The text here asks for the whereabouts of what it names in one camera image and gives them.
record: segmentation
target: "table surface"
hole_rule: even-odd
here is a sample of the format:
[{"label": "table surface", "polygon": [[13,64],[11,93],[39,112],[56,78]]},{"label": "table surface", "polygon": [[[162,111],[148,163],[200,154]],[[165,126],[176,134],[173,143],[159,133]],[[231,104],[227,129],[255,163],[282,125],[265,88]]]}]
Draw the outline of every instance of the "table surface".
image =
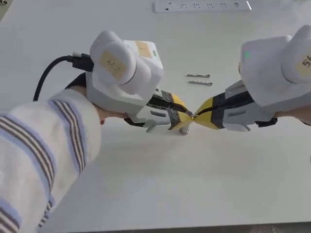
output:
[{"label": "table surface", "polygon": [[[165,69],[161,88],[195,110],[239,79],[243,42],[293,34],[311,20],[310,1],[250,4],[250,13],[154,14],[151,0],[15,0],[0,23],[0,111],[31,101],[53,59],[88,53],[107,29],[155,42]],[[42,99],[79,73],[58,65]],[[214,86],[187,84],[187,73],[209,73]],[[289,118],[249,133],[191,125],[187,136],[108,120],[97,160],[42,232],[310,221],[310,132]]]}]

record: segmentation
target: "metal rod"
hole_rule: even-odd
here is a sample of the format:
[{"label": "metal rod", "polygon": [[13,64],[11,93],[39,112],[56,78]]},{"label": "metal rod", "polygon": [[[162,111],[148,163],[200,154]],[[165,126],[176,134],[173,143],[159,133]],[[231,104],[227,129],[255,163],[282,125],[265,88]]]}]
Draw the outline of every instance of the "metal rod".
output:
[{"label": "metal rod", "polygon": [[207,74],[207,75],[202,75],[202,74],[187,74],[186,75],[187,77],[193,77],[193,78],[209,78],[210,75]]},{"label": "metal rod", "polygon": [[[185,112],[188,116],[192,116],[192,112],[191,111],[186,111]],[[179,129],[179,133],[183,136],[187,135],[189,133],[189,125],[184,126],[182,128]]]},{"label": "metal rod", "polygon": [[205,85],[205,86],[213,86],[213,83],[206,83],[206,82],[197,82],[197,81],[188,81],[190,84],[198,84],[198,85]]}]

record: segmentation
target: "black cable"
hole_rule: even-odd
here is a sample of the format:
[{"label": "black cable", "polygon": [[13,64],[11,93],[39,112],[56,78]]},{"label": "black cable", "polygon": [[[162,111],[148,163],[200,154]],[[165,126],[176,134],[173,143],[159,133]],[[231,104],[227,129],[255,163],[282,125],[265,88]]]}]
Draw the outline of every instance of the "black cable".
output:
[{"label": "black cable", "polygon": [[69,61],[69,62],[72,61],[72,56],[59,57],[59,58],[55,59],[54,61],[52,61],[51,64],[49,64],[49,66],[45,69],[45,71],[43,72],[43,74],[39,80],[39,83],[38,83],[37,88],[35,90],[34,101],[38,101],[43,83],[44,83],[47,75],[49,74],[49,72],[53,69],[54,66],[56,66],[58,63],[61,63],[63,61]]}]

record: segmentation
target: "electrical outlet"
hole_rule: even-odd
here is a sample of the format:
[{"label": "electrical outlet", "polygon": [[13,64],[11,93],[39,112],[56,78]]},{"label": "electrical outlet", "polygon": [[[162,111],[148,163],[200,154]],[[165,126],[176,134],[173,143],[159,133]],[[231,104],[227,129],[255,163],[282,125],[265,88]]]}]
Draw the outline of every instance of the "electrical outlet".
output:
[{"label": "electrical outlet", "polygon": [[193,7],[194,7],[195,9],[198,9],[198,8],[200,8],[200,4],[199,4],[199,3],[194,3],[194,4],[193,4]]},{"label": "electrical outlet", "polygon": [[220,2],[219,3],[220,8],[222,9],[226,9],[227,8],[227,4],[225,2]]},{"label": "electrical outlet", "polygon": [[189,13],[189,12],[248,12],[252,8],[245,0],[209,0],[209,1],[156,1],[155,13]]},{"label": "electrical outlet", "polygon": [[214,8],[214,4],[208,2],[208,3],[206,3],[206,7],[207,7],[207,9],[213,9]]}]

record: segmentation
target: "human arm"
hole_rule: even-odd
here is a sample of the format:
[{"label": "human arm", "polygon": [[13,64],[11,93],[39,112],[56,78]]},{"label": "human arm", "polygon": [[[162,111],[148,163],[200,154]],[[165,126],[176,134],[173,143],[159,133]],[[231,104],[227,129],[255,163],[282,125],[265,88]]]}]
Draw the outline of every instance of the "human arm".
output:
[{"label": "human arm", "polygon": [[311,125],[311,106],[294,109],[287,112],[278,112],[276,117],[295,117],[307,125]]},{"label": "human arm", "polygon": [[0,232],[42,226],[96,158],[100,122],[123,117],[94,106],[83,87],[72,89],[0,116]]}]

